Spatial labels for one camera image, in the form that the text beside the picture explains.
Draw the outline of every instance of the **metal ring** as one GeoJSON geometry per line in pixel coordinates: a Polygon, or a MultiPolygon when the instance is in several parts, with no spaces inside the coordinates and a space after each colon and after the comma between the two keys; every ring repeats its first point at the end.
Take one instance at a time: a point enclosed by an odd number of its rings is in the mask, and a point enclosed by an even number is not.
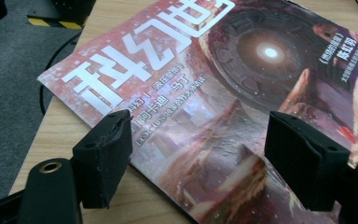
{"type": "Polygon", "coordinates": [[[58,171],[61,168],[62,164],[58,161],[49,162],[48,164],[40,167],[40,173],[49,174],[58,171]]]}

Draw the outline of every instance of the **clamp jaw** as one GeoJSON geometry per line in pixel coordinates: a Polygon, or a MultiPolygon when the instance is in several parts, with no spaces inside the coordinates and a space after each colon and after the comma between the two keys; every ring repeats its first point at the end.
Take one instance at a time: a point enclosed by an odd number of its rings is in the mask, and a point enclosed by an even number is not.
{"type": "Polygon", "coordinates": [[[358,165],[350,152],[297,117],[271,112],[265,155],[305,208],[342,208],[340,223],[358,223],[358,165]]]}

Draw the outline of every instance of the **glowing light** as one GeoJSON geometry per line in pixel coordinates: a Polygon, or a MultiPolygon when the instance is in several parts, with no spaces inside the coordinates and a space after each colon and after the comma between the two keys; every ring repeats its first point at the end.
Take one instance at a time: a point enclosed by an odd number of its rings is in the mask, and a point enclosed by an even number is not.
{"type": "Polygon", "coordinates": [[[255,48],[255,52],[257,53],[258,57],[260,57],[266,63],[278,64],[283,63],[286,59],[286,54],[283,49],[274,43],[260,43],[255,48]]]}
{"type": "Polygon", "coordinates": [[[270,58],[276,58],[278,56],[278,52],[275,49],[266,49],[264,52],[270,58]]]}

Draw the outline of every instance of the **yellow and black tape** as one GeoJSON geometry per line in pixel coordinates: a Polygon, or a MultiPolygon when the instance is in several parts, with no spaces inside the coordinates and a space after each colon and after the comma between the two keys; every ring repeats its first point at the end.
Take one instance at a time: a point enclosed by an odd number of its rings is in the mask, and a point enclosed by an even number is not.
{"type": "Polygon", "coordinates": [[[50,21],[36,18],[28,18],[28,22],[36,26],[62,27],[75,30],[82,29],[85,24],[85,22],[83,24],[78,24],[70,21],[50,21]]]}

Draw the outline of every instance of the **science fiction magazine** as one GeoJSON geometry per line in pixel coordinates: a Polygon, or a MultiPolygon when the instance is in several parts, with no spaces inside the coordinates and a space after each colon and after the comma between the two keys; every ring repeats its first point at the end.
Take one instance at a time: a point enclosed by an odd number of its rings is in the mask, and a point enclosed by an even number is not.
{"type": "Polygon", "coordinates": [[[358,162],[355,32],[281,0],[161,0],[38,80],[91,127],[128,108],[131,163],[199,223],[337,222],[263,150],[278,110],[358,162]]]}

